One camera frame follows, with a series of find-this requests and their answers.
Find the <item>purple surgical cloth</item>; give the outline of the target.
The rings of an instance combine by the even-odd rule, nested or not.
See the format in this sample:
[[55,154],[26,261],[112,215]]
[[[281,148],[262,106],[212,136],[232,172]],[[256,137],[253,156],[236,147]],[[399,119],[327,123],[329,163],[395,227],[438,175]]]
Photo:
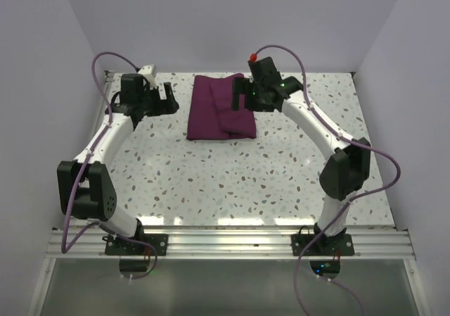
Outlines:
[[257,137],[253,112],[243,105],[237,111],[231,109],[233,80],[242,76],[241,73],[223,78],[195,76],[188,116],[188,140],[217,141]]

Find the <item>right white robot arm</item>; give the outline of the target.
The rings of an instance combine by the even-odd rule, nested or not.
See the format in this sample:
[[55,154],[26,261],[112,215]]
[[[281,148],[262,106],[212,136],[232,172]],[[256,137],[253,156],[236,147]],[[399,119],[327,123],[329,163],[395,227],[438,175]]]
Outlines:
[[370,142],[342,131],[312,101],[306,101],[303,84],[296,77],[283,78],[273,59],[248,61],[251,76],[237,77],[232,84],[233,110],[244,107],[252,112],[278,112],[291,119],[314,142],[325,159],[319,184],[325,193],[323,210],[314,225],[313,245],[329,254],[345,235],[348,208],[370,173]]

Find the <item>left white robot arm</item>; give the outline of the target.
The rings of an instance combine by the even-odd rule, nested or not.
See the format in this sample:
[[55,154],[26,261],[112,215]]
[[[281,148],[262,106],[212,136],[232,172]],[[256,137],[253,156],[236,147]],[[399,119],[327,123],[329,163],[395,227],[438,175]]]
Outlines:
[[110,166],[123,143],[145,117],[175,114],[179,104],[172,84],[157,86],[150,75],[126,73],[120,90],[106,102],[101,126],[73,160],[57,167],[60,206],[65,221],[88,220],[122,236],[121,245],[136,255],[146,246],[141,222],[117,202]]

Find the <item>aluminium left rail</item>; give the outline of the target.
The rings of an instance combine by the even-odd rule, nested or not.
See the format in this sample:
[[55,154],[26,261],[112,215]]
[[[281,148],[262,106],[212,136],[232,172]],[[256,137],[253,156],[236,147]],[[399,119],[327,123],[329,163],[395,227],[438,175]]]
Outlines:
[[91,157],[91,163],[93,163],[95,160],[101,161],[102,163],[105,163],[107,167],[109,168],[111,165],[111,162],[113,160],[113,156],[106,156],[105,160],[100,159],[100,157],[96,156],[95,149],[96,145],[94,144],[97,140],[97,138],[101,135],[102,129],[103,129],[103,119],[105,116],[105,107],[107,106],[105,104],[105,101],[107,100],[107,94],[105,94],[103,86],[101,85],[101,80],[97,76],[96,70],[93,69],[92,72],[94,84],[96,86],[96,90],[100,94],[100,105],[98,107],[98,115],[96,116],[96,120],[94,122],[94,130],[92,134],[92,139],[89,142],[87,146],[87,153],[88,156]]

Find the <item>aluminium rail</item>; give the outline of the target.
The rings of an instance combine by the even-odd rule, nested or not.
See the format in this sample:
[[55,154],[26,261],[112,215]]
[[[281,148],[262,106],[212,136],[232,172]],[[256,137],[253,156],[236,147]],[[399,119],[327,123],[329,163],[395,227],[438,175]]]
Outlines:
[[101,161],[102,163],[105,163],[107,167],[109,168],[111,165],[111,162],[113,160],[113,156],[106,156],[105,160],[100,159],[100,157],[96,156],[95,149],[96,145],[94,144],[97,140],[97,138],[101,135],[102,129],[103,129],[103,119],[105,116],[105,107],[107,106],[105,104],[105,101],[107,100],[107,94],[105,94],[103,86],[101,85],[101,80],[97,76],[96,70],[93,69],[92,72],[94,84],[96,86],[96,90],[100,94],[100,105],[98,107],[98,115],[96,116],[96,120],[94,122],[94,130],[92,134],[92,139],[89,142],[87,146],[87,153],[88,156],[91,157],[91,163],[93,163],[95,160]]
[[[152,226],[146,234],[168,236],[167,260],[292,260],[290,236],[298,228],[289,226],[232,227],[168,227]],[[355,255],[350,260],[410,260],[416,257],[408,232],[392,228],[351,226]],[[44,255],[47,258],[104,258],[105,232],[93,228],[63,254],[60,251],[61,231],[51,232]]]

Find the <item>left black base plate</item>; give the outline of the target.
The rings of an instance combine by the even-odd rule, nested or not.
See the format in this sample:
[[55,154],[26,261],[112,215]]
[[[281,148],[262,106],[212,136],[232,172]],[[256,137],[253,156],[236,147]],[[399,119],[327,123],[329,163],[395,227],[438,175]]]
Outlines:
[[151,255],[166,256],[169,244],[167,234],[144,234],[142,240],[126,241],[111,234],[103,236],[105,254],[116,256]]

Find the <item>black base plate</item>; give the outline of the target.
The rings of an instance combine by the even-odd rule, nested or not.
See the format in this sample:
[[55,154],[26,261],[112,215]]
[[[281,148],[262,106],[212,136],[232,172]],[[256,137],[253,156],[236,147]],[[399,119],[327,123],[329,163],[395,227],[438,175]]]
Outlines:
[[103,236],[105,254],[116,256],[151,255],[166,256],[169,244],[167,234],[144,234],[142,240],[126,241],[111,234]]
[[[299,256],[303,249],[315,237],[314,234],[291,234],[291,248],[294,256]],[[322,236],[312,244],[304,253],[304,256],[353,256],[355,250],[350,234],[337,236]]]

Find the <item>aluminium front rail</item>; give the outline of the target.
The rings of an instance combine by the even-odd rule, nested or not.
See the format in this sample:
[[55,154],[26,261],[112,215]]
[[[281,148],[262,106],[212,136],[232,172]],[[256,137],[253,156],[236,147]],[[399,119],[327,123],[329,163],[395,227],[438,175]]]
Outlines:
[[[146,234],[168,236],[167,260],[292,260],[290,236],[298,228],[289,226],[232,227],[168,227],[152,226]],[[350,260],[410,260],[416,257],[408,232],[392,228],[351,226],[355,255]],[[51,232],[44,255],[47,258],[104,258],[105,232],[93,228],[63,254],[60,251],[61,231]]]

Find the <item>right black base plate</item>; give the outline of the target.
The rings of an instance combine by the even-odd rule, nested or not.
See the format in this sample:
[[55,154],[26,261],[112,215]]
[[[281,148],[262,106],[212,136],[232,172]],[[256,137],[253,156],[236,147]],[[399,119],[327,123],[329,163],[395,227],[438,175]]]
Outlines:
[[[291,248],[294,256],[299,256],[303,249],[315,237],[314,234],[291,234]],[[337,236],[322,236],[312,244],[304,253],[304,256],[353,256],[355,250],[350,234]]]

